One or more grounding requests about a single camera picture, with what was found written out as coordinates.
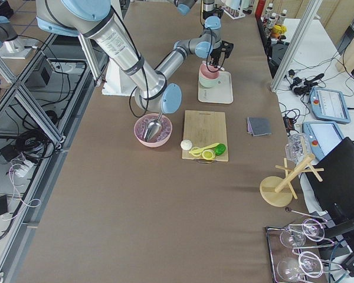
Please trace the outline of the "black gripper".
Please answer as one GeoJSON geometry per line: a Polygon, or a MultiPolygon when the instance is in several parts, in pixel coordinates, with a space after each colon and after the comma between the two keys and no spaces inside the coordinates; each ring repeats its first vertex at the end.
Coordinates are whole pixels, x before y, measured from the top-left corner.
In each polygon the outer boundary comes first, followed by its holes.
{"type": "Polygon", "coordinates": [[[203,18],[208,18],[211,16],[216,16],[222,18],[224,10],[222,8],[214,8],[212,11],[203,11],[203,18]]]}
{"type": "Polygon", "coordinates": [[[227,41],[221,41],[221,45],[218,48],[213,49],[210,54],[209,66],[215,67],[215,71],[219,70],[219,61],[221,55],[224,56],[221,65],[224,64],[224,61],[230,57],[232,51],[234,49],[234,44],[227,41]]]}

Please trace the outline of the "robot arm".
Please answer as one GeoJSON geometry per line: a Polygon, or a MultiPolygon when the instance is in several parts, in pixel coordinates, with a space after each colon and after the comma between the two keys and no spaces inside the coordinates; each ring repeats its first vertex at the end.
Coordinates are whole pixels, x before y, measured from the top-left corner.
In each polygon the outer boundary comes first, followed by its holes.
{"type": "Polygon", "coordinates": [[[144,111],[171,114],[178,110],[182,92],[168,79],[190,54],[211,58],[218,65],[222,53],[228,58],[234,45],[222,40],[221,20],[205,12],[205,23],[198,38],[175,43],[173,50],[152,68],[135,47],[124,23],[110,1],[37,1],[40,29],[69,37],[83,36],[95,41],[136,84],[135,101],[144,111]]]}
{"type": "MultiPolygon", "coordinates": [[[[182,15],[187,15],[196,5],[197,0],[171,0],[169,2],[173,3],[182,15]]],[[[199,2],[203,19],[207,19],[211,16],[218,18],[223,16],[224,10],[218,6],[214,0],[202,0],[199,2]]]]}

